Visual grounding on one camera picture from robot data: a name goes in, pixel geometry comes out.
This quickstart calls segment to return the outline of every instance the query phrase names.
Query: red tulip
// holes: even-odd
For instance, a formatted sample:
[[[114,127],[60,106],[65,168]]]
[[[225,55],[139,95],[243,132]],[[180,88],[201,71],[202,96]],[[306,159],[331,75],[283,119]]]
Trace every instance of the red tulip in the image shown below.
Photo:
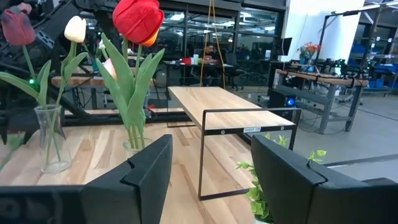
[[[2,32],[11,45],[29,45],[35,40],[35,30],[26,13],[27,6],[12,6],[1,14]]]
[[[122,0],[113,11],[113,24],[131,42],[154,44],[164,13],[156,0]]]

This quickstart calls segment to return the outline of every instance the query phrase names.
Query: pink flower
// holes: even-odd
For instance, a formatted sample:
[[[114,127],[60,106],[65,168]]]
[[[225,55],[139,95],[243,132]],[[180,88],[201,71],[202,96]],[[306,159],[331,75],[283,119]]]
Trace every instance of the pink flower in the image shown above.
[[[111,76],[117,80],[118,77],[116,76],[116,71],[114,70],[113,64],[111,59],[107,59],[107,61],[105,61],[104,63],[104,67],[106,68],[106,70],[109,72],[109,74],[111,74]]]

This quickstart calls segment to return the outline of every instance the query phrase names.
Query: white wall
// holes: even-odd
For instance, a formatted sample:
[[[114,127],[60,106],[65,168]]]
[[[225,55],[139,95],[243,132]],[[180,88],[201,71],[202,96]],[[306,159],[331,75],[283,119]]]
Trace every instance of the white wall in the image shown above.
[[[288,56],[282,61],[298,60],[297,49],[307,42],[319,44],[325,15],[331,11],[349,11],[362,7],[364,0],[287,0],[287,22],[282,33],[292,37]],[[328,19],[320,58],[348,59],[360,15]]]

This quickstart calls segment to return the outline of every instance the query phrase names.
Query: person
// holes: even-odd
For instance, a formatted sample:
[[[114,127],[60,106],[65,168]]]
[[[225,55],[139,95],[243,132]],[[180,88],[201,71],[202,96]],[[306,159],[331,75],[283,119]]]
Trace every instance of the person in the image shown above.
[[[218,63],[218,55],[215,52],[214,45],[212,43],[207,43],[206,48],[202,50],[199,54],[199,60],[202,61],[203,63]],[[201,72],[201,67],[196,68],[196,73],[200,76]],[[203,84],[205,86],[211,85],[211,86],[218,86],[218,80],[217,79],[208,79],[209,77],[211,78],[218,78],[219,74],[217,72],[217,69],[215,68],[209,68],[205,67],[203,68]]]

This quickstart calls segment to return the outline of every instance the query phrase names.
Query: tulip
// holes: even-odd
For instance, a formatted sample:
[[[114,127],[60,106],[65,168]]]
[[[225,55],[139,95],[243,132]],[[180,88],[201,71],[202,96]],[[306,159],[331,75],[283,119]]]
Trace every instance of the tulip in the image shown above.
[[[29,7],[20,4],[1,14],[2,32],[11,45],[29,45],[35,41],[35,30],[24,12],[29,13]]]
[[[122,0],[113,11],[113,24],[131,42],[154,44],[164,13],[156,0]]]
[[[106,70],[109,72],[109,74],[111,74],[111,76],[113,77],[113,79],[117,80],[118,77],[116,76],[116,71],[113,67],[112,61],[111,59],[107,59],[104,63],[104,67],[106,68]]]
[[[80,16],[73,16],[65,27],[63,34],[70,41],[76,43],[84,42],[86,37],[86,20],[81,19]]]

